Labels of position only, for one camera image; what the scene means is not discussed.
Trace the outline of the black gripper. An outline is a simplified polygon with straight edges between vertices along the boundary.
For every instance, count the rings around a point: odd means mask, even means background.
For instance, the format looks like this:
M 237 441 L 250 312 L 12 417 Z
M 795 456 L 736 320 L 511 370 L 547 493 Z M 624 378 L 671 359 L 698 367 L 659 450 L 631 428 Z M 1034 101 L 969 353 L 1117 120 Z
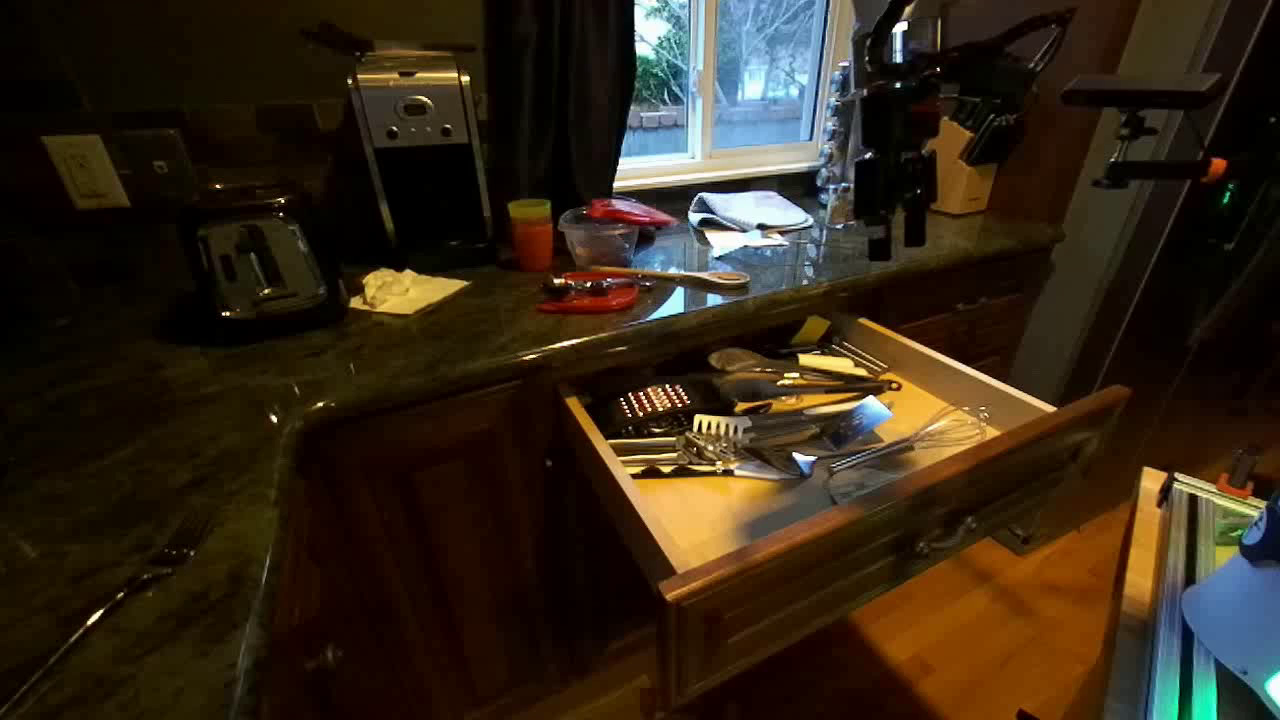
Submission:
M 902 216 L 902 247 L 922 247 L 937 196 L 932 116 L 859 120 L 852 216 L 866 223 L 866 260 L 891 260 L 891 216 Z

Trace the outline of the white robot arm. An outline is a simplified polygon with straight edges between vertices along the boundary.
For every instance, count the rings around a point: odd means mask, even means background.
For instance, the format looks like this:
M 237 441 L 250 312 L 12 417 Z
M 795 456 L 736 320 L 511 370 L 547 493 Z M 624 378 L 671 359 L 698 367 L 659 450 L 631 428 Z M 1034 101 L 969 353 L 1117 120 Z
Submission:
M 928 240 L 937 199 L 940 123 L 969 133 L 965 162 L 1005 158 L 1022 133 L 1022 101 L 1062 45 L 1073 8 L 1034 10 L 985 39 L 945 45 L 945 10 L 922 0 L 889 0 L 852 39 L 855 126 L 842 166 L 852 172 L 852 221 L 866 228 L 866 254 Z

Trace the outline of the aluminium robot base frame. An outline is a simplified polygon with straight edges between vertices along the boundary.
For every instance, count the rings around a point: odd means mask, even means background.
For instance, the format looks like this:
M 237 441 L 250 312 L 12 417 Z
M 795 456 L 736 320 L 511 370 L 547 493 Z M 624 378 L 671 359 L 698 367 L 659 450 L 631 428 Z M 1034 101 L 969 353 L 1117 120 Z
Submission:
M 1103 720 L 1280 720 L 1277 532 L 1271 500 L 1139 470 Z

